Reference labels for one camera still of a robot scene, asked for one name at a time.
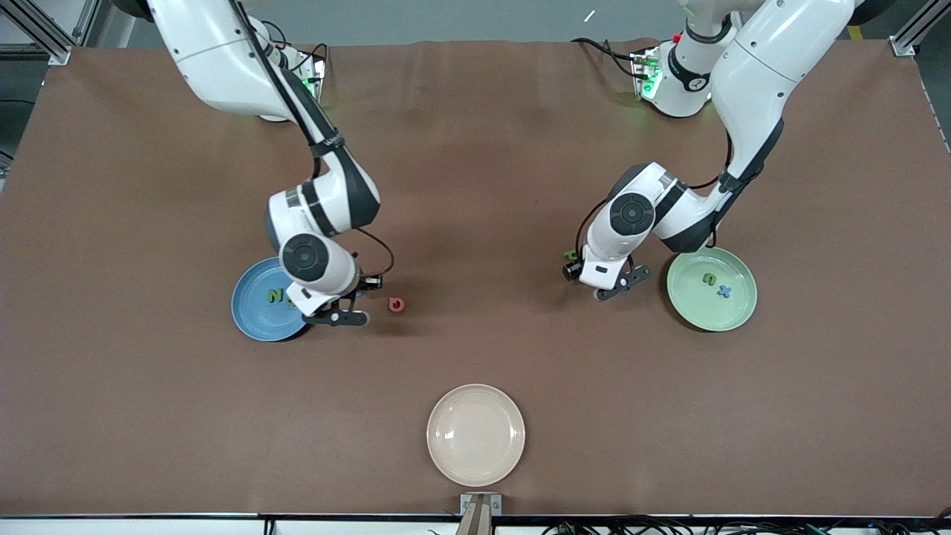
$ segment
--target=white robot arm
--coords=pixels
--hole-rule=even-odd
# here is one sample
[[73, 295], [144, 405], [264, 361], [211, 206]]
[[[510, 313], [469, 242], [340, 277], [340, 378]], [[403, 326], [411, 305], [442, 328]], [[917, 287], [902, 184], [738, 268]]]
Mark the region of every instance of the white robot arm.
[[[713, 105], [731, 140], [731, 157], [713, 190], [706, 196], [696, 193], [656, 163], [630, 168], [594, 217], [578, 262], [565, 266], [567, 278], [596, 288], [595, 298], [609, 299], [650, 274], [644, 267], [624, 270], [648, 233], [674, 252], [693, 252], [710, 239], [737, 196], [763, 170], [783, 131], [789, 94], [832, 46], [855, 8], [854, 0], [757, 2], [756, 12], [718, 53], [710, 75]], [[749, 8], [753, 1], [710, 4]], [[711, 21], [728, 20], [729, 13], [710, 12]]]
[[[850, 25], [873, 19], [895, 0], [855, 0]], [[684, 31], [672, 41], [646, 50], [636, 58], [634, 81], [638, 98], [665, 115], [688, 117], [710, 98], [710, 72], [736, 37], [745, 16], [765, 5], [764, 0], [677, 0], [687, 13]], [[790, 2], [787, 11], [798, 6]]]
[[[297, 50], [277, 46], [263, 24], [234, 0], [137, 0], [162, 35], [189, 87], [215, 109], [297, 123], [310, 146], [314, 172], [296, 188], [273, 195], [264, 226], [292, 280], [287, 295], [309, 323], [365, 325], [363, 312], [340, 298], [375, 289], [353, 255], [331, 238], [370, 224], [379, 210], [373, 180], [357, 163], [305, 85], [318, 67]], [[290, 62], [301, 63], [294, 71]], [[328, 171], [320, 174], [321, 161]]]

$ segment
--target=wire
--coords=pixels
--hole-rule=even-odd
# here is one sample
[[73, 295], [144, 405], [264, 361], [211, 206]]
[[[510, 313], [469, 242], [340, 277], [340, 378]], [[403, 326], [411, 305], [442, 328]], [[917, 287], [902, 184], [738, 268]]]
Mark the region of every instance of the wire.
[[288, 45], [288, 44], [289, 44], [289, 43], [287, 43], [287, 37], [284, 35], [284, 30], [281, 30], [281, 27], [280, 27], [280, 26], [274, 24], [273, 22], [271, 22], [271, 21], [269, 21], [269, 20], [262, 20], [262, 21], [261, 21], [261, 24], [264, 24], [265, 26], [270, 26], [270, 27], [273, 28], [274, 30], [277, 30], [278, 33], [281, 35], [281, 43], [284, 44], [284, 45]]
[[[723, 169], [726, 170], [729, 167], [729, 163], [733, 161], [733, 140], [729, 137], [729, 131], [727, 132], [727, 160], [723, 163]], [[720, 176], [717, 175], [709, 182], [705, 182], [698, 186], [690, 186], [690, 189], [703, 189], [707, 186], [713, 186], [716, 184], [716, 181], [720, 180]]]
[[322, 56], [322, 57], [321, 57], [321, 56], [317, 56], [317, 57], [319, 57], [320, 59], [326, 59], [326, 58], [327, 58], [327, 55], [330, 54], [330, 49], [327, 48], [327, 44], [326, 44], [326, 43], [320, 43], [319, 45], [315, 46], [314, 49], [311, 50], [309, 54], [307, 54], [306, 56], [304, 56], [304, 58], [301, 60], [301, 62], [298, 63], [297, 65], [295, 65], [294, 68], [291, 69], [291, 72], [294, 72], [295, 70], [300, 69], [300, 68], [301, 68], [301, 65], [303, 65], [304, 63], [306, 63], [308, 59], [310, 59], [310, 58], [312, 58], [312, 57], [315, 57], [314, 54], [317, 53], [317, 49], [319, 49], [320, 47], [323, 47], [323, 56]]
[[390, 249], [390, 246], [386, 245], [386, 243], [383, 242], [383, 240], [380, 240], [377, 236], [374, 236], [373, 234], [371, 234], [371, 233], [370, 233], [369, 231], [367, 231], [367, 230], [364, 230], [364, 229], [362, 229], [362, 228], [357, 228], [357, 232], [360, 232], [360, 233], [362, 233], [362, 234], [366, 234], [371, 240], [373, 240], [373, 241], [377, 242], [378, 244], [382, 245], [383, 248], [386, 249], [386, 253], [390, 255], [390, 265], [389, 265], [389, 266], [387, 266], [385, 269], [382, 269], [382, 270], [380, 270], [380, 271], [374, 271], [374, 272], [372, 272], [372, 273], [366, 273], [365, 276], [368, 276], [368, 277], [379, 277], [380, 275], [385, 275], [386, 273], [388, 273], [388, 272], [390, 271], [390, 269], [393, 269], [393, 266], [397, 263], [397, 256], [396, 256], [395, 254], [393, 254], [393, 250]]
[[[951, 507], [941, 513], [945, 515], [951, 514]], [[941, 522], [942, 518], [942, 516], [938, 516], [931, 522]], [[557, 524], [545, 529], [542, 535], [552, 533], [553, 530], [557, 530], [555, 533], [559, 535], [592, 535], [602, 533], [602, 531], [598, 531], [592, 527], [590, 522], [592, 521], [588, 520], [584, 522], [575, 519], [559, 519]], [[906, 522], [886, 523], [879, 519], [840, 517], [835, 523], [825, 526], [812, 526], [805, 524], [805, 521], [800, 522], [804, 523], [783, 523], [779, 525], [772, 522], [733, 521], [720, 525], [705, 525], [702, 535], [813, 535], [817, 532], [830, 533], [843, 523], [859, 523], [862, 527], [875, 527], [879, 535], [916, 535], [919, 533], [941, 535], [941, 533], [931, 525], [931, 522], [926, 519], [909, 519], [909, 521]], [[595, 521], [594, 524], [603, 526], [611, 535], [644, 535], [645, 533], [651, 532], [652, 535], [696, 535], [692, 527], [683, 524], [677, 518], [671, 517], [652, 517], [646, 515], [616, 516], [604, 518], [603, 523], [601, 521]], [[629, 527], [635, 526], [641, 528], [636, 533], [629, 529]]]
[[[598, 45], [597, 43], [595, 43], [595, 42], [592, 41], [591, 39], [588, 39], [587, 37], [579, 37], [579, 38], [577, 38], [577, 39], [573, 39], [573, 40], [572, 40], [572, 43], [581, 43], [581, 44], [583, 44], [583, 45], [591, 45], [591, 46], [595, 47], [596, 49], [598, 49], [601, 53], [608, 54], [608, 55], [611, 57], [611, 60], [614, 61], [614, 64], [615, 64], [619, 69], [621, 69], [621, 72], [624, 72], [625, 74], [627, 74], [627, 75], [630, 76], [631, 78], [636, 78], [636, 79], [638, 79], [638, 80], [647, 80], [647, 79], [648, 79], [648, 76], [647, 76], [646, 74], [640, 74], [640, 73], [632, 72], [632, 71], [630, 71], [630, 70], [625, 69], [625, 67], [624, 67], [623, 65], [621, 65], [621, 62], [618, 61], [618, 60], [619, 60], [619, 59], [626, 59], [626, 60], [629, 60], [629, 61], [630, 61], [631, 56], [630, 56], [630, 55], [619, 54], [619, 53], [615, 52], [615, 51], [611, 48], [611, 43], [608, 42], [607, 39], [604, 40], [604, 46]], [[647, 49], [652, 49], [652, 48], [653, 48], [653, 47], [647, 47], [646, 49], [635, 50], [635, 51], [631, 52], [631, 54], [642, 53], [642, 52], [644, 52], [645, 50], [647, 50]]]
[[[626, 55], [626, 54], [619, 54], [619, 53], [617, 53], [617, 52], [615, 52], [615, 51], [613, 51], [613, 50], [606, 49], [606, 48], [604, 48], [601, 44], [596, 43], [596, 42], [594, 42], [593, 40], [591, 40], [591, 39], [589, 39], [589, 38], [587, 38], [587, 37], [578, 37], [577, 39], [572, 39], [571, 42], [572, 42], [572, 43], [581, 43], [581, 44], [583, 44], [583, 45], [591, 45], [592, 47], [595, 47], [596, 49], [600, 50], [602, 53], [610, 54], [610, 55], [616, 57], [617, 59], [627, 59], [627, 60], [630, 60], [630, 59], [631, 59], [631, 56], [630, 56], [629, 54], [627, 54], [627, 55]], [[642, 54], [642, 53], [644, 53], [644, 52], [646, 52], [647, 50], [650, 50], [650, 49], [653, 49], [653, 47], [644, 47], [644, 48], [642, 48], [642, 49], [637, 49], [637, 50], [634, 50], [633, 52], [631, 52], [631, 54]]]
[[630, 76], [631, 78], [636, 78], [636, 79], [638, 79], [638, 80], [647, 80], [647, 79], [648, 79], [648, 75], [647, 75], [647, 74], [640, 74], [640, 73], [638, 73], [638, 72], [634, 72], [634, 71], [632, 71], [632, 70], [627, 70], [627, 69], [625, 69], [624, 66], [621, 65], [620, 60], [617, 59], [617, 55], [614, 53], [614, 50], [611, 49], [611, 43], [609, 43], [607, 39], [604, 40], [604, 46], [608, 49], [608, 54], [611, 55], [611, 59], [614, 60], [614, 64], [615, 64], [619, 69], [621, 69], [621, 72], [624, 72], [625, 74], [627, 74], [627, 75]]
[[574, 254], [578, 257], [578, 260], [581, 260], [581, 230], [584, 229], [585, 223], [588, 223], [588, 220], [592, 218], [594, 213], [601, 207], [605, 206], [608, 203], [608, 199], [605, 199], [598, 204], [594, 205], [592, 211], [588, 212], [588, 215], [581, 220], [581, 225], [578, 226], [578, 233], [574, 235]]

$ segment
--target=brown table mat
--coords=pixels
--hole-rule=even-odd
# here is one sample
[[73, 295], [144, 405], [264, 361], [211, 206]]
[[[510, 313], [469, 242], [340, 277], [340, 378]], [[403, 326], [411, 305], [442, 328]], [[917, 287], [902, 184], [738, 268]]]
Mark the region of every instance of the brown table mat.
[[627, 167], [719, 171], [712, 107], [661, 117], [570, 44], [332, 60], [323, 102], [378, 183], [370, 229], [398, 263], [363, 301], [369, 327], [271, 345], [229, 300], [272, 254], [267, 197], [311, 168], [296, 127], [205, 106], [164, 50], [77, 49], [50, 70], [0, 195], [0, 512], [452, 511], [465, 489], [424, 432], [466, 383], [526, 420], [492, 486], [509, 513], [951, 501], [951, 166], [913, 61], [840, 42], [793, 94], [719, 233], [759, 305], [708, 334], [665, 305], [655, 238], [637, 257], [657, 275], [610, 303], [559, 269]]

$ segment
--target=blue plate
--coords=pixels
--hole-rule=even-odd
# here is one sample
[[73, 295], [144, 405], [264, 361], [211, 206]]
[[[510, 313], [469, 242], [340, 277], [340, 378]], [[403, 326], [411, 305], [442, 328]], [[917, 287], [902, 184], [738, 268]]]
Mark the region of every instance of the blue plate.
[[287, 297], [290, 284], [277, 256], [246, 271], [231, 294], [231, 317], [241, 332], [259, 342], [278, 342], [300, 332], [306, 323]]

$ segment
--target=gray floor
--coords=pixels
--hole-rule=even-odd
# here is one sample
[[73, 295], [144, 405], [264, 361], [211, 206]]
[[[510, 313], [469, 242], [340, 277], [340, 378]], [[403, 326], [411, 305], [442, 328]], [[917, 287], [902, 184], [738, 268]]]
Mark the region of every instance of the gray floor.
[[[894, 33], [922, 4], [923, 0], [899, 0], [863, 26], [865, 38]], [[584, 22], [592, 10], [594, 15]], [[612, 41], [643, 36], [667, 39], [684, 24], [684, 13], [673, 0], [272, 0], [251, 14], [281, 26], [292, 42], [330, 46], [568, 41], [581, 36]], [[138, 21], [128, 46], [158, 48], [162, 40], [154, 25]], [[950, 50], [948, 17], [931, 31], [916, 57], [935, 111], [949, 125], [951, 67], [945, 58]], [[43, 62], [0, 61], [0, 98], [33, 100], [46, 70]], [[29, 112], [27, 105], [0, 103], [1, 150], [15, 155]]]

